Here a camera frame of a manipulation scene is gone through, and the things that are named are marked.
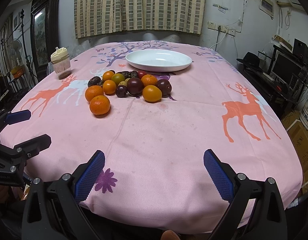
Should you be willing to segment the person's right hand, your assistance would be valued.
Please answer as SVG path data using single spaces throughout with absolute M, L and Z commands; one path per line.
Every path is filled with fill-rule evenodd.
M 180 238 L 172 230 L 166 230 L 165 232 L 163 232 L 161 240 L 180 240 Z

